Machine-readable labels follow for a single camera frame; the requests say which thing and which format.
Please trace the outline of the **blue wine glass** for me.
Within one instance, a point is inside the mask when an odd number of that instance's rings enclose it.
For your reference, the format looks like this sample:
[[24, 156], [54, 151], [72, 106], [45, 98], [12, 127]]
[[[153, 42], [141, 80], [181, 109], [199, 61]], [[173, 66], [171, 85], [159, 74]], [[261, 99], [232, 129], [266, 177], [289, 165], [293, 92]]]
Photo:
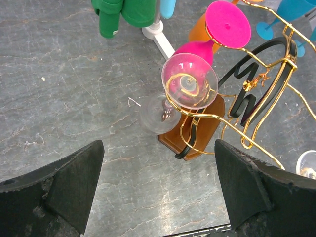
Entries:
[[[315, 41], [316, 40], [316, 27], [314, 27], [311, 37], [310, 37], [310, 41]], [[305, 55], [305, 48], [304, 45], [306, 44], [306, 42], [304, 43], [300, 43], [298, 40], [294, 40], [296, 45], [297, 45], [297, 57], [301, 58]]]
[[[287, 22], [291, 22], [303, 16], [315, 6], [315, 0], [282, 0], [276, 13]], [[258, 22], [256, 25], [257, 34], [265, 40], [271, 40], [273, 37], [272, 25], [279, 21], [280, 20], [276, 17], [270, 24]]]

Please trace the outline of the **orange wine glass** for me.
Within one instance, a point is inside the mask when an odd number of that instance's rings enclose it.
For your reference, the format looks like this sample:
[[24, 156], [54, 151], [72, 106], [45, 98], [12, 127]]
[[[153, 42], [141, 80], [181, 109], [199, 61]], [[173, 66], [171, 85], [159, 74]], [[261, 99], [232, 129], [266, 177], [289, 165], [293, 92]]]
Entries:
[[211, 3], [190, 30], [188, 41], [208, 42], [213, 36], [220, 44], [231, 48], [246, 46], [251, 38], [251, 27], [236, 4], [236, 0]]

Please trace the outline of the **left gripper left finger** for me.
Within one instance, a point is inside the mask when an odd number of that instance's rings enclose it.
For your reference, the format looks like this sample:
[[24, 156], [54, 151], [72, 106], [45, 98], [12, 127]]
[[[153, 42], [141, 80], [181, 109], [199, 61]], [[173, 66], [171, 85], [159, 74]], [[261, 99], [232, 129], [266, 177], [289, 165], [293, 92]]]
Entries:
[[96, 140], [0, 184], [2, 237], [79, 237], [85, 233], [104, 158]]

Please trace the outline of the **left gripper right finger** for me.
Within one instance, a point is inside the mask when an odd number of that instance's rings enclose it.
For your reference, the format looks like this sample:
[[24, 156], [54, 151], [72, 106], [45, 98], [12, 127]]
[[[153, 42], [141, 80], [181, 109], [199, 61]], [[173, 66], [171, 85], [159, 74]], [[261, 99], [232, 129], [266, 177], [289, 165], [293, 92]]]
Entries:
[[316, 182], [254, 158], [217, 139], [218, 176], [239, 237], [314, 237]]

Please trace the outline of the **clear wine glass front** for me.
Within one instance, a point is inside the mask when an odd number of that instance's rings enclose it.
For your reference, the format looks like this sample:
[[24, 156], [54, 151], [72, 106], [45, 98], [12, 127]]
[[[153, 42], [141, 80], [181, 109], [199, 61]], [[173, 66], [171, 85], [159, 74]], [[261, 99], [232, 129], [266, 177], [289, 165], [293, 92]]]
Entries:
[[302, 153], [296, 163], [296, 174], [316, 179], [316, 151], [309, 150]]

